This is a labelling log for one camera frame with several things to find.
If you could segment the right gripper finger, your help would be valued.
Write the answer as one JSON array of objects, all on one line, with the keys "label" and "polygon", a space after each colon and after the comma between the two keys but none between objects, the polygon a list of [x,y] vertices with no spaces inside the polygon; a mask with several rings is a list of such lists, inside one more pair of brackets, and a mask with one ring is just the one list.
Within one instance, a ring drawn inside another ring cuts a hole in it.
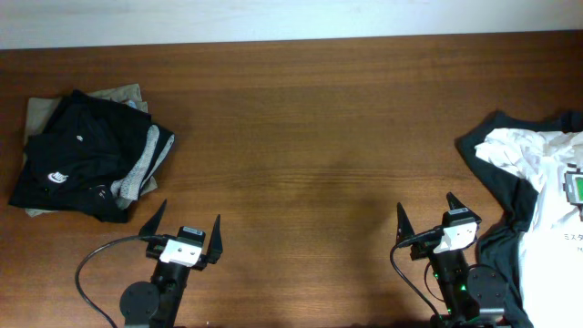
[{"label": "right gripper finger", "polygon": [[410,244],[409,240],[411,240],[414,236],[414,228],[409,221],[409,218],[406,214],[404,206],[401,202],[398,202],[396,205],[396,212],[397,212],[397,233],[395,239],[396,246],[407,246]]},{"label": "right gripper finger", "polygon": [[459,200],[452,192],[446,194],[446,200],[449,206],[447,212],[448,222],[481,222],[482,219]]}]

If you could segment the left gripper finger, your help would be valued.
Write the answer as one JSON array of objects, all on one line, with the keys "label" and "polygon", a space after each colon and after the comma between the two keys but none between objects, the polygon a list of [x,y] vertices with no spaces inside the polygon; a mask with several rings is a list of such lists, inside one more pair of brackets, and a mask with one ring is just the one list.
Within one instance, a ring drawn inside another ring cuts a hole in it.
[{"label": "left gripper finger", "polygon": [[140,228],[139,236],[153,236],[156,234],[159,224],[163,218],[168,201],[164,200],[155,214]]},{"label": "left gripper finger", "polygon": [[207,262],[210,264],[216,264],[223,253],[222,238],[220,233],[220,219],[221,216],[218,214],[210,235],[210,242],[207,251]]}]

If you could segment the white robot print t-shirt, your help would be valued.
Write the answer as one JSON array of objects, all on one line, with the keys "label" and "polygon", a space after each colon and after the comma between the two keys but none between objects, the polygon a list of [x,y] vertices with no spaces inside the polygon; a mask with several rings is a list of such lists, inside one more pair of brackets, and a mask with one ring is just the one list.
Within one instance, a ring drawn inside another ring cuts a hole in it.
[{"label": "white robot print t-shirt", "polygon": [[580,327],[582,134],[496,128],[476,146],[476,156],[537,192],[531,223],[518,242],[528,319],[536,327]]}]

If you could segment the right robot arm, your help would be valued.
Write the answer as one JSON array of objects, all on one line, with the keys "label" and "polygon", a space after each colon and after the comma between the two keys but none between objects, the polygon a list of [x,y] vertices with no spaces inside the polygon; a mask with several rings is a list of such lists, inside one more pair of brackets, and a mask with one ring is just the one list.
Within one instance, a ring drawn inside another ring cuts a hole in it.
[{"label": "right robot arm", "polygon": [[[446,194],[449,210],[441,223],[416,233],[401,203],[396,205],[397,231],[390,262],[396,273],[429,306],[432,327],[508,327],[505,319],[508,283],[496,269],[484,264],[470,265],[465,250],[477,242],[482,219],[453,193]],[[405,276],[394,254],[408,249],[413,261],[426,260],[425,273],[431,272],[441,293],[446,313]]]}]

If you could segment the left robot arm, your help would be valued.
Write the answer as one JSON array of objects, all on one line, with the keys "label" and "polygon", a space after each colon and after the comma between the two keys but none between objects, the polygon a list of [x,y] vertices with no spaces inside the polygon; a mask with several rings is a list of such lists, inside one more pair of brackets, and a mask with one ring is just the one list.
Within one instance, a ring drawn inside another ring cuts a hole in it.
[{"label": "left robot arm", "polygon": [[188,226],[176,235],[158,235],[165,204],[142,226],[138,236],[147,243],[146,256],[156,262],[147,281],[134,282],[122,293],[119,309],[126,327],[172,327],[192,271],[203,271],[223,253],[220,217],[211,234]]}]

